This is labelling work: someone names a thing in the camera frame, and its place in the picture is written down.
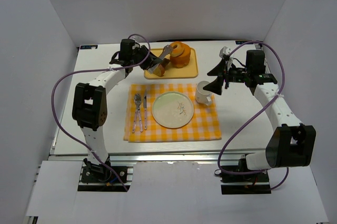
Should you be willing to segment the orange ring donut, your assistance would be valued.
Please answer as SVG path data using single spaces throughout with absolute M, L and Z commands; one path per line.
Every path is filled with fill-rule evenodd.
M 181 42 L 173 42 L 170 44 L 170 47 L 172 48 L 172 51 L 170 52 L 172 57 L 178 57 L 184 52 L 184 46 Z

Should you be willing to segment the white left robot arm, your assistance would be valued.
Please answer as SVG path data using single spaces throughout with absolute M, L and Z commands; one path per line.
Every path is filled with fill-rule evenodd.
M 80 127 L 86 145 L 90 147 L 84 160 L 87 166 L 101 172 L 103 164 L 107 164 L 109 159 L 103 136 L 103 125 L 108 116 L 107 94 L 129 75 L 135 65 L 149 70 L 161 62 L 144 45 L 133 39 L 123 39 L 120 50 L 113 54 L 109 62 L 109 70 L 88 83 L 76 85 L 72 117 Z

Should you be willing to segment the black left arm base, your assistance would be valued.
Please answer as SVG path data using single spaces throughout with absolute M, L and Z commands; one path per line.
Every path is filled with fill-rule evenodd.
M 101 164 L 96 165 L 83 160 L 77 191 L 79 192 L 126 192 L 132 182 L 133 168 L 128 166 L 112 166 L 109 161 L 105 163 L 114 169 L 119 176 Z

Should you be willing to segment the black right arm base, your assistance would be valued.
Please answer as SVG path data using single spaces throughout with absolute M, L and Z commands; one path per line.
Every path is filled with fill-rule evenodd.
M 252 175 L 230 175 L 217 169 L 214 175 L 221 179 L 222 195 L 271 194 L 269 176 L 266 172 Z

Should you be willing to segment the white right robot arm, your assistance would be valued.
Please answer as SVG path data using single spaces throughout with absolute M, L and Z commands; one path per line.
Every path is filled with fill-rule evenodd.
M 265 53 L 248 50 L 241 67 L 233 64 L 234 56 L 228 47 L 222 48 L 220 58 L 220 63 L 208 72 L 216 80 L 204 90 L 220 95 L 230 83 L 244 83 L 262 105 L 274 131 L 265 150 L 243 155 L 234 173 L 250 175 L 272 168 L 308 166 L 316 131 L 297 118 L 280 94 L 276 78 L 266 72 Z

